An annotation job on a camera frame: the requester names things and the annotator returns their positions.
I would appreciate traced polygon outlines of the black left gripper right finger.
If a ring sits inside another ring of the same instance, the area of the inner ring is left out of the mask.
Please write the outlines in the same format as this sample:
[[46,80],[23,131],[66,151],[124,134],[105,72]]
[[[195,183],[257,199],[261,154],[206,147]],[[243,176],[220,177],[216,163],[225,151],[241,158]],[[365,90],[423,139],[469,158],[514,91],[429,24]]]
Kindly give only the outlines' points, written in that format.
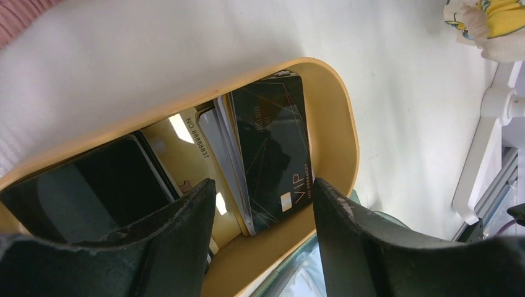
[[313,210],[328,296],[523,296],[524,238],[459,243],[397,225],[327,181]]

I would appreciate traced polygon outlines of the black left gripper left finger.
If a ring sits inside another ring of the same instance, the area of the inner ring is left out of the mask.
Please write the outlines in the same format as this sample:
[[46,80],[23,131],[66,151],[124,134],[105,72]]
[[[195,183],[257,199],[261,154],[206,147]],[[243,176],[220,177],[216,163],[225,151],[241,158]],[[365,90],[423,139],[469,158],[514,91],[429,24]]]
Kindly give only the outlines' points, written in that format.
[[1,236],[2,296],[199,296],[215,214],[205,179],[99,241]]

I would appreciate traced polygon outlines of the green leather card holder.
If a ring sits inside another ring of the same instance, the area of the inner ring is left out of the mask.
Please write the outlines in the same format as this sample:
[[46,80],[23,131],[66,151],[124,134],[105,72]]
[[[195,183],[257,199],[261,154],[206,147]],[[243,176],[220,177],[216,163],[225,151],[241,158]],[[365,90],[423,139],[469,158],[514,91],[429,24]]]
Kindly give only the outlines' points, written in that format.
[[252,296],[326,296],[318,237],[311,236],[254,290]]

